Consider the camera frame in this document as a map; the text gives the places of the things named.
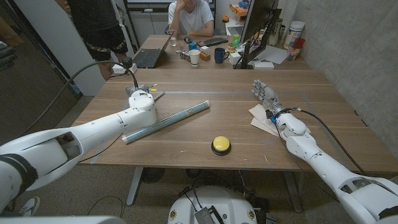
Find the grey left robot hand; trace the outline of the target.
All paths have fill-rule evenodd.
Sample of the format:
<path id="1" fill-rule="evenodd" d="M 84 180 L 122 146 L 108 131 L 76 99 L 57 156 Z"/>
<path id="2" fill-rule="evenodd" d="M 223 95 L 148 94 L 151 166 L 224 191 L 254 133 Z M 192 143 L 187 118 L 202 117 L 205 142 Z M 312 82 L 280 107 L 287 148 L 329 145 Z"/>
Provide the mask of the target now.
<path id="1" fill-rule="evenodd" d="M 127 93 L 128 96 L 131 96 L 137 90 L 147 91 L 147 87 L 143 83 L 138 84 L 137 87 L 135 87 L 135 85 L 131 85 L 131 86 L 127 86 L 126 87 L 126 93 Z"/>

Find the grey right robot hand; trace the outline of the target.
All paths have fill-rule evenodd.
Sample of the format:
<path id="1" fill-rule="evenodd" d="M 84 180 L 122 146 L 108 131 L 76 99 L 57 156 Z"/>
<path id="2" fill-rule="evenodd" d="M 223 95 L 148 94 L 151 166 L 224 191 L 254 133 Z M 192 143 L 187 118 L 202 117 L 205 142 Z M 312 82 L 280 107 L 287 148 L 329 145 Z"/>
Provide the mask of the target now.
<path id="1" fill-rule="evenodd" d="M 275 118 L 281 113 L 285 113 L 285 108 L 281 105 L 277 93 L 261 80 L 253 81 L 251 92 L 260 99 L 263 107 L 270 110 Z"/>

